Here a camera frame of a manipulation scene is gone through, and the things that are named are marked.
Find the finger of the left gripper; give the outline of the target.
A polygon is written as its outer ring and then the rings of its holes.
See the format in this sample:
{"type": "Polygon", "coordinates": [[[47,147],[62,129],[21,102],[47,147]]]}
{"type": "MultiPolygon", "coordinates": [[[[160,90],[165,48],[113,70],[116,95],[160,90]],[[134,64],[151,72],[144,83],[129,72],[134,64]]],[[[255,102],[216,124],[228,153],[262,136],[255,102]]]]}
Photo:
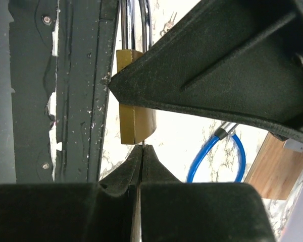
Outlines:
{"type": "Polygon", "coordinates": [[[201,1],[110,90],[303,143],[303,1],[201,1]]]}

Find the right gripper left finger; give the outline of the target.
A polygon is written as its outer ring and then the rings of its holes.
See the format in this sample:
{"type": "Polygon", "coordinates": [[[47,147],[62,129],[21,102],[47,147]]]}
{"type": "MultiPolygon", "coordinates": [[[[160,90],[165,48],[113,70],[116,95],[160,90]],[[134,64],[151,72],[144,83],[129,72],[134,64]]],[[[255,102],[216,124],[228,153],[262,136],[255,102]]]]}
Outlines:
{"type": "Polygon", "coordinates": [[[0,241],[140,241],[142,157],[95,183],[0,185],[0,241]]]}

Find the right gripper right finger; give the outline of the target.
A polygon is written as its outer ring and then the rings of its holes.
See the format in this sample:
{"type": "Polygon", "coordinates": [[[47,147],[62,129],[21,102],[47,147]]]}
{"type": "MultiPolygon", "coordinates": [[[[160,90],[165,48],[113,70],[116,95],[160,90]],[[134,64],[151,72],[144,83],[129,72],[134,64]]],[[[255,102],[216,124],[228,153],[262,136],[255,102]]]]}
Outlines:
{"type": "Polygon", "coordinates": [[[244,183],[183,183],[143,151],[143,241],[274,241],[257,191],[244,183]]]}

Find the blue cable lock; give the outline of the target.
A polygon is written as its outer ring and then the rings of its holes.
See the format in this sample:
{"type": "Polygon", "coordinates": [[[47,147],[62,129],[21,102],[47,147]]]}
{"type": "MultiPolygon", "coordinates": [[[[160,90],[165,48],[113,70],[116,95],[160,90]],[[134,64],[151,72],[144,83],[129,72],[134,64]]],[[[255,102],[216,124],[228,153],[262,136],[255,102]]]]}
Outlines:
{"type": "Polygon", "coordinates": [[[237,182],[246,170],[246,152],[236,133],[238,124],[222,122],[198,151],[187,173],[186,182],[237,182]]]}

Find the silver key set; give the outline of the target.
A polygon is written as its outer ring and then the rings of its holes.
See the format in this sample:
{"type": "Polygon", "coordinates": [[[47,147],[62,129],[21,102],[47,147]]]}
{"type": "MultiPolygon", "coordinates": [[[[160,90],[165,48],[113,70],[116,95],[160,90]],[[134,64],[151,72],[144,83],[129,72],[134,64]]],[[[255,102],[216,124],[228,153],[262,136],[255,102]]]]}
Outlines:
{"type": "Polygon", "coordinates": [[[164,24],[162,31],[160,31],[160,36],[163,37],[173,26],[177,16],[177,12],[173,12],[169,21],[164,24]]]}

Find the wooden base board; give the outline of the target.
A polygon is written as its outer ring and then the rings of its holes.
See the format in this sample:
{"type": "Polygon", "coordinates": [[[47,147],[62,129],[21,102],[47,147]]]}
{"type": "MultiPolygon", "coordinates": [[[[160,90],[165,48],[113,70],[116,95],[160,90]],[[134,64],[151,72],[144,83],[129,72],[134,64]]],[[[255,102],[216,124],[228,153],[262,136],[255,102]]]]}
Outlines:
{"type": "Polygon", "coordinates": [[[245,177],[262,198],[286,200],[303,170],[303,153],[283,148],[284,142],[268,133],[245,177]]]}

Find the metal bracket with lock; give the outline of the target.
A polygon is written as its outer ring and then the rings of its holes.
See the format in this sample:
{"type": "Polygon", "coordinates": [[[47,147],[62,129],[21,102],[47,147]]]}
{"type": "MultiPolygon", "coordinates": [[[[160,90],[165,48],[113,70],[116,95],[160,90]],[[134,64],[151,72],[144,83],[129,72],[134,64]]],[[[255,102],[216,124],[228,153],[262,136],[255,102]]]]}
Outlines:
{"type": "Polygon", "coordinates": [[[288,139],[284,142],[283,148],[292,150],[298,153],[303,153],[303,143],[294,139],[288,139]]]}

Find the black mounting base plate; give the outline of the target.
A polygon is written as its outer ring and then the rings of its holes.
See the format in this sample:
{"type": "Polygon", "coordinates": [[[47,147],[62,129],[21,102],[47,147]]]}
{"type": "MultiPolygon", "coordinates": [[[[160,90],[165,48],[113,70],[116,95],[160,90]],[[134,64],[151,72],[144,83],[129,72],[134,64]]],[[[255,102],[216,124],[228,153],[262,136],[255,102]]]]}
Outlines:
{"type": "Polygon", "coordinates": [[[16,181],[99,179],[118,1],[10,1],[16,181]]]}

